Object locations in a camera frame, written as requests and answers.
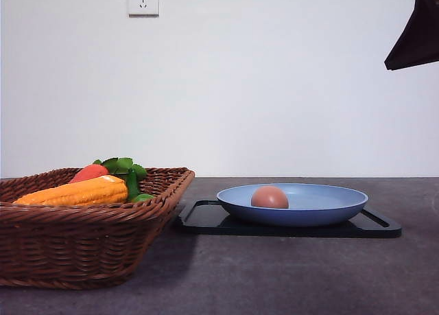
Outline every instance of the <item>plate rim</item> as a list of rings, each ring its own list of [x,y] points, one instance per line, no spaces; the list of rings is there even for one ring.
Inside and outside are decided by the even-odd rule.
[[[331,188],[338,188],[338,189],[345,189],[345,190],[349,190],[349,191],[354,191],[356,193],[361,194],[364,197],[364,199],[361,202],[356,202],[356,203],[353,203],[353,204],[345,206],[345,207],[331,207],[328,209],[290,209],[290,208],[279,209],[279,208],[274,208],[274,207],[252,207],[251,205],[246,206],[246,205],[233,204],[233,203],[227,202],[225,200],[222,200],[220,198],[220,194],[222,192],[225,192],[225,191],[228,191],[231,189],[238,189],[238,188],[247,187],[247,186],[264,186],[264,185],[306,185],[306,186],[331,187]],[[228,205],[236,206],[236,207],[242,207],[242,208],[246,208],[246,209],[273,210],[273,211],[330,211],[330,210],[349,209],[351,207],[358,207],[359,205],[365,205],[369,201],[369,196],[360,190],[348,188],[348,187],[341,187],[341,186],[336,186],[336,185],[324,185],[324,184],[318,184],[318,183],[255,183],[255,184],[250,184],[250,185],[240,185],[240,186],[234,186],[234,187],[223,189],[223,190],[217,192],[216,197],[220,202],[226,203]]]

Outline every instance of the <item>yellow corn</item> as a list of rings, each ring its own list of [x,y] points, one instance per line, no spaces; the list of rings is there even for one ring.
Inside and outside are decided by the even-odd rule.
[[[125,182],[115,176],[100,176],[78,183],[44,189],[24,195],[14,204],[90,205],[123,202],[128,197]]]

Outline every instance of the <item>white wall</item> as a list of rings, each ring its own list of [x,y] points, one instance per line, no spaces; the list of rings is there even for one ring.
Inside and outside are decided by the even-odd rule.
[[[439,176],[439,63],[383,63],[414,0],[2,1],[2,177]]]

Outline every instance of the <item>blue plate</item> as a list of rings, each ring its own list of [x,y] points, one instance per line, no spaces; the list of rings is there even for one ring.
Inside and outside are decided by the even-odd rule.
[[[261,186],[281,188],[288,198],[288,209],[252,207],[253,193]],[[368,196],[360,191],[329,185],[273,183],[245,185],[220,191],[222,207],[238,218],[273,226],[324,226],[351,219],[366,205]]]

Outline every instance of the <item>green vegetable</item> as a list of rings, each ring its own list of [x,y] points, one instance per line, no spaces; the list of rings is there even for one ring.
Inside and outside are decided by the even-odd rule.
[[[145,202],[146,200],[149,200],[150,198],[154,198],[153,195],[149,194],[139,194],[136,197],[134,197],[130,202]]]
[[[149,194],[140,194],[139,182],[147,176],[145,168],[139,164],[134,164],[129,157],[112,157],[101,161],[97,159],[93,164],[100,164],[108,170],[108,173],[117,176],[125,181],[128,188],[128,200],[130,202],[142,202],[153,198]]]
[[[126,176],[126,187],[128,188],[128,200],[131,201],[134,197],[140,194],[139,184],[137,183],[136,172],[130,169]]]

